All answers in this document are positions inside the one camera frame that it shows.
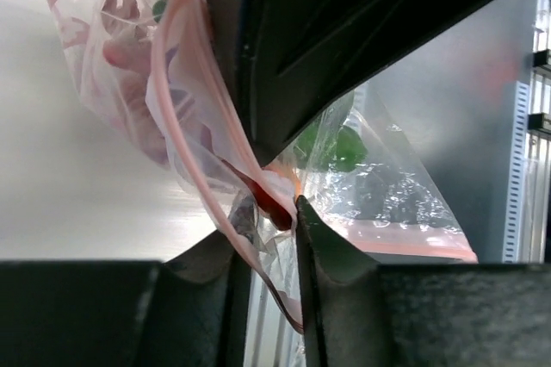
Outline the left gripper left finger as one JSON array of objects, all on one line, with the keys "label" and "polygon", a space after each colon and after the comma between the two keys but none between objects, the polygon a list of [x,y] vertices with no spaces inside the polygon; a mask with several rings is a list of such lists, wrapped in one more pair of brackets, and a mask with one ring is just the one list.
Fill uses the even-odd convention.
[{"label": "left gripper left finger", "polygon": [[251,270],[211,233],[153,260],[4,260],[4,366],[240,366]]}]

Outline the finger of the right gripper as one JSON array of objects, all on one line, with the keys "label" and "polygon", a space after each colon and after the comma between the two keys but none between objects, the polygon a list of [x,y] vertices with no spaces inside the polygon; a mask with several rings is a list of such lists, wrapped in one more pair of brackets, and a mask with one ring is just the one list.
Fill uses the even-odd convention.
[{"label": "finger of the right gripper", "polygon": [[492,0],[207,0],[214,53],[257,156]]}]

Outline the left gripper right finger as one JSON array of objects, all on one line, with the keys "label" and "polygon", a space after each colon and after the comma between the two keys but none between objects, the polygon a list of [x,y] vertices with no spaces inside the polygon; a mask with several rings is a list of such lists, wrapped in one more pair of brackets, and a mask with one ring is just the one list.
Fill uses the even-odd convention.
[{"label": "left gripper right finger", "polygon": [[546,264],[380,264],[297,201],[309,366],[547,366]]}]

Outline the green toy cucumber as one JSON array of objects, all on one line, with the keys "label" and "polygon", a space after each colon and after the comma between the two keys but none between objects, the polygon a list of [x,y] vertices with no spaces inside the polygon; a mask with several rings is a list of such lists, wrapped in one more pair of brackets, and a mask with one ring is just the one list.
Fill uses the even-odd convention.
[{"label": "green toy cucumber", "polygon": [[353,107],[352,94],[341,97],[312,121],[294,143],[301,170],[350,172],[367,157],[359,133],[345,125]]}]

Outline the red toy chili pepper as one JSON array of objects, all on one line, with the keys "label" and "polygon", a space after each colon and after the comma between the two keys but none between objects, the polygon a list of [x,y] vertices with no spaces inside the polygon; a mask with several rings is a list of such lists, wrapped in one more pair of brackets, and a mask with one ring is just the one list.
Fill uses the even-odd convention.
[{"label": "red toy chili pepper", "polygon": [[292,228],[292,215],[280,203],[262,189],[256,181],[236,169],[229,162],[224,159],[221,162],[247,186],[257,201],[258,207],[270,218],[278,230],[287,231]]}]

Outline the clear pink-dotted zip bag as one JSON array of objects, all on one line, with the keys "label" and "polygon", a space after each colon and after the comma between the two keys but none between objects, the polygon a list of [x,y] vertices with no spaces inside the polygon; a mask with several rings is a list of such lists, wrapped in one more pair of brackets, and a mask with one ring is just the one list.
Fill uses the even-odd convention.
[{"label": "clear pink-dotted zip bag", "polygon": [[299,196],[363,252],[476,261],[377,93],[339,98],[260,165],[215,61],[206,0],[46,1],[82,104],[197,192],[295,330]]}]

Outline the red toy lobster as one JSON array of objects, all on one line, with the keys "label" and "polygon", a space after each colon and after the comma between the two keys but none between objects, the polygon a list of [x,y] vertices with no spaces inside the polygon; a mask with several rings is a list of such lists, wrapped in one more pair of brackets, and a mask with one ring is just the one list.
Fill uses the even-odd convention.
[{"label": "red toy lobster", "polygon": [[46,0],[81,103],[193,182],[227,174],[227,99],[207,0]]}]

